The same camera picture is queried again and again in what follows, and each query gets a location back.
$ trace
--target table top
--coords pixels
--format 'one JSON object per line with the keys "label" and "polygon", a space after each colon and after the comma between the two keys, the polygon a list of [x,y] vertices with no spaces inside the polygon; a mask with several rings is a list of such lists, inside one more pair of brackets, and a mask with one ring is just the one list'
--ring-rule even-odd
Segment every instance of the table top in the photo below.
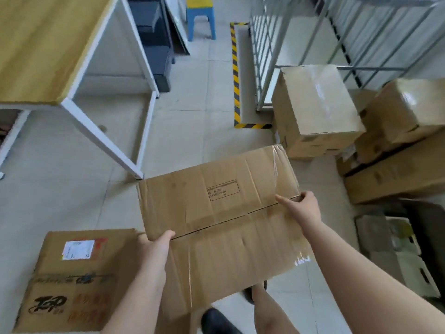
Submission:
{"label": "table top", "polygon": [[0,0],[0,103],[57,105],[114,0]]}

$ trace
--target wooden table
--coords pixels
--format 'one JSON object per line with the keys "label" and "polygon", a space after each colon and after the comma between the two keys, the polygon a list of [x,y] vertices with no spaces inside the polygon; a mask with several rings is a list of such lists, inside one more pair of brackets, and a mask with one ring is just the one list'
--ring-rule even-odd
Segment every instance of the wooden table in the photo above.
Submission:
{"label": "wooden table", "polygon": [[[0,0],[0,31],[0,109],[22,110],[0,147],[0,166],[31,110],[59,110],[142,179],[159,91],[127,0]],[[136,163],[75,104],[79,93],[151,95]]]}

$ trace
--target tiled floor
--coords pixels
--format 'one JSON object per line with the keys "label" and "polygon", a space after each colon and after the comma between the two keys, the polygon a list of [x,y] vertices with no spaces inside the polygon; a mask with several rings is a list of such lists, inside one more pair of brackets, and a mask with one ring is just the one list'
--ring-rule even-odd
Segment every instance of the tiled floor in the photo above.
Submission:
{"label": "tiled floor", "polygon": [[[172,66],[172,92],[156,103],[143,171],[146,177],[271,145],[270,130],[233,128],[230,21],[248,21],[247,0],[214,0],[217,40],[197,23],[192,56]],[[79,99],[96,124],[134,153],[142,96]],[[293,162],[313,190],[324,221],[356,246],[351,206],[331,157]],[[143,229],[136,182],[63,117],[33,112],[2,168],[0,181],[0,334],[9,333],[48,231]],[[269,281],[269,292],[301,333],[349,333],[316,262]],[[215,303],[244,333],[253,306],[240,294]]]}

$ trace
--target black shoe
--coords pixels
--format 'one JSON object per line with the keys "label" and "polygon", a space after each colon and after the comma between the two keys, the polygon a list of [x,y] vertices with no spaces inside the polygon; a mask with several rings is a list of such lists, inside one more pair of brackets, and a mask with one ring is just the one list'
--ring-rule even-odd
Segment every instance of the black shoe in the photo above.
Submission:
{"label": "black shoe", "polygon": [[242,334],[227,318],[216,308],[208,309],[201,318],[203,334]]}
{"label": "black shoe", "polygon": [[[267,280],[264,280],[264,290],[267,290]],[[248,301],[248,303],[254,305],[254,301],[252,299],[252,287],[248,287],[246,289],[242,290],[242,294],[244,295],[244,297],[246,298],[246,300]]]}

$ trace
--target white sticker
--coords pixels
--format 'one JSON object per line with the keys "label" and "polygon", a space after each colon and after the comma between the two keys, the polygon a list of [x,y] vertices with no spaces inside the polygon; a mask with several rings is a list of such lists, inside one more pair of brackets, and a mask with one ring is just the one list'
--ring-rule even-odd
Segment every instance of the white sticker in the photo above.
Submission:
{"label": "white sticker", "polygon": [[343,162],[346,162],[355,152],[356,152],[355,144],[351,144],[346,149],[344,149],[344,151],[341,153]]}
{"label": "white sticker", "polygon": [[276,144],[280,143],[280,135],[278,134],[278,130],[275,130],[275,143]]}
{"label": "white sticker", "polygon": [[89,259],[94,240],[67,241],[62,252],[62,260]]}

